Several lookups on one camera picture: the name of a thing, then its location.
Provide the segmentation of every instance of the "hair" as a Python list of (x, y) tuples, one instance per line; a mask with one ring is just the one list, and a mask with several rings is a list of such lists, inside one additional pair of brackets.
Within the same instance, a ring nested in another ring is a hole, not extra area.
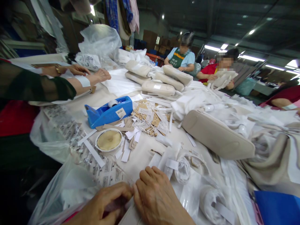
[(180, 45), (190, 47), (194, 41), (194, 32), (189, 31), (182, 35)]
[(239, 54), (240, 52), (237, 48), (232, 48), (225, 53), (223, 58), (233, 58), (233, 60), (236, 61), (238, 59)]

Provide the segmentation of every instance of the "bracelet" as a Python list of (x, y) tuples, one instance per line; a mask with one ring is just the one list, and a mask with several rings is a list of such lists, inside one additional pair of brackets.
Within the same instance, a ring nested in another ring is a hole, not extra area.
[(59, 75), (61, 75), (62, 73), (59, 71), (59, 68), (58, 68), (59, 66), (58, 65), (56, 65), (55, 66), (55, 70), (56, 70), (56, 72), (59, 74)]

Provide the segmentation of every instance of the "fluorescent light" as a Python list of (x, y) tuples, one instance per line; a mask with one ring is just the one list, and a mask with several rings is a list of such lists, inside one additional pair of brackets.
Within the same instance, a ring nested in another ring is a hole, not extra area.
[(90, 6), (91, 6), (91, 14), (92, 14), (93, 16), (95, 16), (94, 6), (93, 6), (93, 5), (90, 5)]
[(294, 60), (292, 60), (292, 61), (290, 61), (288, 64), (287, 64), (287, 66), (292, 66), (292, 67), (298, 67), (298, 65), (297, 65), (297, 61), (294, 59)]
[(212, 46), (209, 46), (209, 45), (205, 45), (204, 47), (205, 47), (205, 48), (207, 48), (207, 49), (210, 49), (210, 50), (216, 51), (216, 52), (220, 51), (220, 49), (219, 49), (219, 48), (212, 47)]
[(258, 62), (258, 61), (264, 62), (265, 61), (265, 59), (255, 58), (255, 57), (248, 56), (248, 55), (242, 55), (242, 56), (240, 56), (240, 58), (252, 60), (252, 61), (255, 61), (255, 62)]
[(279, 67), (275, 67), (275, 66), (271, 66), (271, 65), (266, 65), (266, 67), (270, 67), (270, 68), (281, 70), (281, 71), (285, 70), (285, 69), (282, 69), (282, 68), (279, 68)]
[(293, 74), (300, 75), (300, 72), (299, 72), (299, 73), (297, 73), (297, 72), (295, 72), (295, 71), (292, 71), (292, 70), (287, 70), (287, 72), (288, 72), (288, 73), (293, 73)]
[(289, 69), (295, 69), (295, 67), (289, 67), (289, 66), (285, 66), (286, 68), (289, 68)]
[(227, 46), (228, 46), (228, 44), (223, 44), (222, 47), (221, 47), (221, 49), (226, 49)]

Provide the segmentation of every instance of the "ceiling light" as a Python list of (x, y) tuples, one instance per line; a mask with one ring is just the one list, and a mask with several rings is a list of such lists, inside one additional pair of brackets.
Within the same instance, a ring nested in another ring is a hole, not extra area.
[(223, 44), (222, 47), (221, 47), (221, 49), (226, 49), (227, 46), (228, 46), (228, 44)]
[(210, 50), (216, 51), (216, 52), (220, 51), (220, 49), (219, 49), (219, 48), (212, 47), (212, 46), (209, 46), (209, 45), (205, 45), (204, 47), (205, 47), (205, 48), (207, 48), (207, 49), (210, 49)]
[(282, 69), (282, 68), (271, 66), (271, 65), (266, 65), (266, 67), (270, 67), (270, 68), (273, 68), (273, 69), (284, 71), (284, 69)]
[(265, 59), (255, 58), (255, 57), (248, 56), (248, 55), (242, 55), (242, 56), (240, 56), (240, 58), (252, 60), (252, 61), (255, 61), (255, 62), (258, 62), (258, 61), (264, 62), (265, 61)]
[(287, 72), (288, 72), (288, 73), (293, 73), (293, 74), (300, 75), (300, 72), (299, 72), (299, 73), (297, 73), (297, 72), (295, 72), (295, 71), (292, 71), (292, 70), (287, 70)]
[(289, 68), (289, 69), (295, 69), (295, 67), (289, 67), (289, 66), (285, 66), (286, 68)]
[(294, 60), (292, 60), (292, 61), (290, 61), (288, 64), (287, 64), (287, 66), (292, 66), (292, 67), (298, 67), (298, 65), (297, 65), (297, 61), (294, 59)]

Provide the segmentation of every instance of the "hand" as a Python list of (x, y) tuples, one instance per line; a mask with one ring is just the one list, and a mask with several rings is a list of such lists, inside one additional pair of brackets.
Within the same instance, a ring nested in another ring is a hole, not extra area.
[(179, 67), (178, 69), (179, 69), (179, 71), (181, 71), (181, 72), (183, 72), (183, 71), (186, 71), (186, 70), (187, 70), (187, 68), (186, 68), (186, 67)]
[(168, 177), (157, 167), (142, 170), (133, 188), (134, 202), (146, 224), (195, 224), (178, 200)]
[(214, 75), (214, 74), (209, 74), (207, 79), (208, 80), (216, 80), (218, 78), (218, 76)]
[(69, 69), (71, 73), (73, 73), (74, 75), (85, 76), (85, 73), (91, 75), (90, 71), (87, 68), (80, 66), (78, 64), (74, 64), (67, 67), (63, 67), (63, 66), (58, 67), (58, 70), (61, 72), (61, 74), (64, 74), (67, 71), (67, 69)]
[(98, 76), (99, 82), (110, 80), (112, 78), (109, 72), (107, 72), (105, 69), (99, 69), (97, 72), (94, 73), (94, 75)]
[[(131, 189), (124, 182), (102, 188), (78, 214), (64, 225), (115, 225), (124, 216), (125, 203), (131, 197)], [(119, 202), (123, 200), (121, 207), (110, 212), (106, 217), (103, 216), (105, 207), (116, 199), (120, 199)]]

